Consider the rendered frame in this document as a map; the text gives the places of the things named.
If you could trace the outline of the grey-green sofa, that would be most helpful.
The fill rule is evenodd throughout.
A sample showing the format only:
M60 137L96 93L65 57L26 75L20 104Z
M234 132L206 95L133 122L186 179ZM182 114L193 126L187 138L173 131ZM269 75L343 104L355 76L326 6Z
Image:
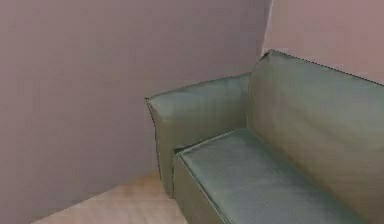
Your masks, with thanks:
M188 224L384 224L384 85L276 50L147 99Z

